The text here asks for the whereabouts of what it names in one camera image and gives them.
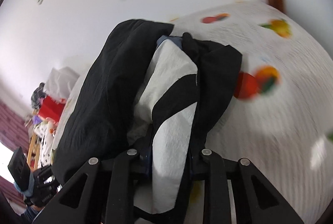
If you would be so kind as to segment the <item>wooden bedside table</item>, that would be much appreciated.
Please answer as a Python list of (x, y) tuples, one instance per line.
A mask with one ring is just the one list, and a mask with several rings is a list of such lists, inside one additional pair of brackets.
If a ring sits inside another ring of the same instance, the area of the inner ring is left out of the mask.
[(41, 139), (34, 131), (34, 122), (33, 117), (37, 115), (37, 111), (33, 110), (32, 114), (27, 117), (27, 121), (25, 122), (25, 127), (28, 129), (28, 137), (29, 137), (29, 148), (28, 153), (26, 155), (28, 166), (32, 171), (38, 168), (38, 161), (40, 158), (40, 144)]

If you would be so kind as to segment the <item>grey plaid cloth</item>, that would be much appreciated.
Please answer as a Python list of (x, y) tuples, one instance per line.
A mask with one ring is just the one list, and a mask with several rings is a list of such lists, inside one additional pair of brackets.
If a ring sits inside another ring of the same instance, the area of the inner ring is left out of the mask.
[(41, 82), (39, 86), (34, 90), (30, 100), (31, 106), (33, 109), (38, 110), (42, 106), (43, 100), (46, 98), (46, 94), (44, 92), (45, 83)]

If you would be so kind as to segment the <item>black white blue jacket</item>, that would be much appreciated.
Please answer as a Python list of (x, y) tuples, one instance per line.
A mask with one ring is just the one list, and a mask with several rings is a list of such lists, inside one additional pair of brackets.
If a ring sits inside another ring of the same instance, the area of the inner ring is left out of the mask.
[(173, 37), (172, 24), (118, 24), (87, 73), (55, 151), (60, 184), (92, 157), (108, 160), (148, 141), (154, 223), (185, 218), (191, 158), (230, 104), (242, 54), (230, 45)]

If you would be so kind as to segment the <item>fruit print bed sheet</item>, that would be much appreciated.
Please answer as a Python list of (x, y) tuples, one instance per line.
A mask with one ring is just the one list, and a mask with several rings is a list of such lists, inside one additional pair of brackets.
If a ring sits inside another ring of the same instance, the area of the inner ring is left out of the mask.
[[(293, 20), (263, 3), (202, 11), (174, 23), (171, 35), (230, 45), (242, 54), (234, 94), (204, 148), (224, 159), (248, 158), (293, 207), (316, 223), (332, 201), (332, 59)], [(151, 213), (149, 142), (136, 149), (143, 171), (134, 206)], [(195, 181), (179, 223), (202, 223), (204, 181)]]

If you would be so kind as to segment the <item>red paper shopping bag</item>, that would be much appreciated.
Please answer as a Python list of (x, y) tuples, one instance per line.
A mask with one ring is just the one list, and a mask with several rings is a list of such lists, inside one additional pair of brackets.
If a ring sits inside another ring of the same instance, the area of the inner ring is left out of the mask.
[(55, 101), (51, 97), (47, 96), (38, 111), (38, 115), (46, 120), (51, 120), (54, 124), (58, 123), (62, 115), (64, 103)]

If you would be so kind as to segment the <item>white Miniso plastic bag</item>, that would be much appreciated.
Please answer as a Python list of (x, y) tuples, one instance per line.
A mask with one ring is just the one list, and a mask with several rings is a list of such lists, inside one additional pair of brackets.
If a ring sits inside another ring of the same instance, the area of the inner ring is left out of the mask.
[(44, 85), (45, 93), (58, 102), (66, 102), (79, 78), (79, 74), (70, 67), (52, 68)]

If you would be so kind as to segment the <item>dark red curtain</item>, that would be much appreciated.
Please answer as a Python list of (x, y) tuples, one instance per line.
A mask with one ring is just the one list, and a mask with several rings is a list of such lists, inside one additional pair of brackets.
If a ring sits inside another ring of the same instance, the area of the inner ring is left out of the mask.
[(1, 191), (9, 201), (22, 208), (25, 207), (23, 196), (11, 182), (11, 174), (7, 169), (11, 156), (4, 154), (6, 149), (14, 152), (18, 147), (22, 148), (23, 153), (28, 153), (30, 141), (24, 124), (24, 119), (1, 101)]

